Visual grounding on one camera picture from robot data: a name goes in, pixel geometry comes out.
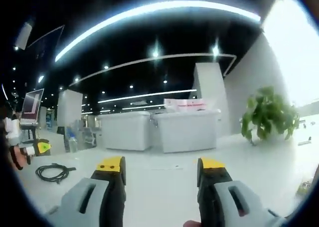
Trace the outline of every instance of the green leaf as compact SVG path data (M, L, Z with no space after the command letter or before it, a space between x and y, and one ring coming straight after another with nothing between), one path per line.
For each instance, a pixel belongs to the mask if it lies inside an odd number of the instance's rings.
M265 128L265 133L266 134L270 134L271 133L271 123L270 121L268 121L265 117L262 119L262 125L264 126Z
M256 97L256 101L258 104L262 104L264 101L265 97L264 96L257 96Z
M246 132L246 138L247 138L247 140L249 140L249 141L251 141L251 139L253 138L252 137L252 134L251 134L251 131L252 131L252 129L249 129L247 132Z
M293 133L294 133L294 127L288 128L288 133L285 137L285 140L288 140L293 135Z
M251 95L247 100L247 107L249 109L253 109L255 105L256 105L256 102L255 102L254 96Z
M262 140L265 140L267 137L265 130L263 130L260 126L257 129L257 136Z
M274 95L274 87L268 86L258 89L258 92L265 96L273 96Z
M252 122L254 125L259 125L260 124L260 119L262 116L262 105L257 104L255 110L253 111L252 114Z

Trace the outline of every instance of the human hand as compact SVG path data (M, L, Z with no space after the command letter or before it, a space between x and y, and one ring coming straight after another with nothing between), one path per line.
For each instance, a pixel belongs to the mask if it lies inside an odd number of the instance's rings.
M195 221L186 221L183 227L201 227L201 223Z

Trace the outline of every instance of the black cable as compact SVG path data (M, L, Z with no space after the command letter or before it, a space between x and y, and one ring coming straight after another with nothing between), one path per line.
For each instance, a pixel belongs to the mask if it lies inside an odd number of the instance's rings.
M52 169L52 168L62 169L62 172L53 177L44 177L42 175L43 171L47 169ZM75 170L76 170L75 167L67 168L66 166L59 165L57 163L52 163L52 165L40 166L38 169L36 169L35 173L43 181L56 182L57 184L60 184L62 180L68 177L70 171L75 171Z

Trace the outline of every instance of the white wall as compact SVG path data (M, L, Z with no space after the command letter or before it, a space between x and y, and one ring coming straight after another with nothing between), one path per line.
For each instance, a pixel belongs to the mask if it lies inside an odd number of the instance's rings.
M246 111L246 101L260 87L272 85L288 100L284 79L264 34L261 34L234 70L224 79L228 99L231 133L240 133L239 119Z
M64 90L59 94L57 125L68 126L75 120L81 120L83 94Z
M217 137L229 135L228 103L219 64L196 63L194 85L197 89L197 98L205 99L208 109L221 110Z

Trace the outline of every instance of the ceiling light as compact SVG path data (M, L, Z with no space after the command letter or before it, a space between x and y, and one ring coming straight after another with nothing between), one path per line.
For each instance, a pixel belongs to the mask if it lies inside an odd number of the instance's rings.
M39 79L38 79L38 83L41 83L42 79L44 78L44 76L40 76Z
M215 45L215 46L213 47L212 51L213 51L213 55L214 55L214 56L218 56L218 55L219 55L219 49L218 49L218 46L217 46L217 45Z
M156 58L157 58L158 56L159 56L159 53L158 53L157 51L154 51L154 52L153 52L153 57L156 57Z
M3 94L4 94L4 96L5 96L5 99L7 99L7 100L8 100L8 97L6 96L6 93L5 93L5 90L4 90L4 86L3 86L3 84L1 84L1 86L2 86L2 91L3 91Z
M108 103L108 102L113 102L113 101L119 101L119 100L126 100L126 99L136 99L136 98L142 98L142 97L150 97L150 96L156 96L156 95L180 94L180 93L188 93L188 92L196 92L196 91L197 91L197 89L188 89L188 90L168 91L168 92L153 93L153 94L142 94L142 95L135 95L135 96L124 97L124 98L102 100L102 101L98 101L98 104Z
M141 106L141 107L132 107L132 108L123 108L122 110L129 110L129 109L145 109L145 108L156 108L156 107L164 107L165 104L159 105L150 105L150 106Z
M128 11L122 12L120 14L117 14L113 17L110 17L98 23L97 25L93 26L92 28L90 28L89 30L85 31L83 34L78 36L76 39L74 39L70 44L68 44L60 53L58 53L58 55L55 57L55 61L57 62L64 54L66 54L75 45L80 43L82 40L84 40L91 34L95 33L96 31L106 26L116 23L120 20L141 15L141 14L155 12L158 10L182 8L182 7L198 7L198 8L224 10L224 11L245 16L249 19L252 19L253 21L260 21L260 16L258 16L257 14L254 14L252 12L249 12L237 7L221 4L221 3L209 2L209 1L203 1L203 0L173 0L173 1L157 2L157 3L143 5L134 9L130 9Z

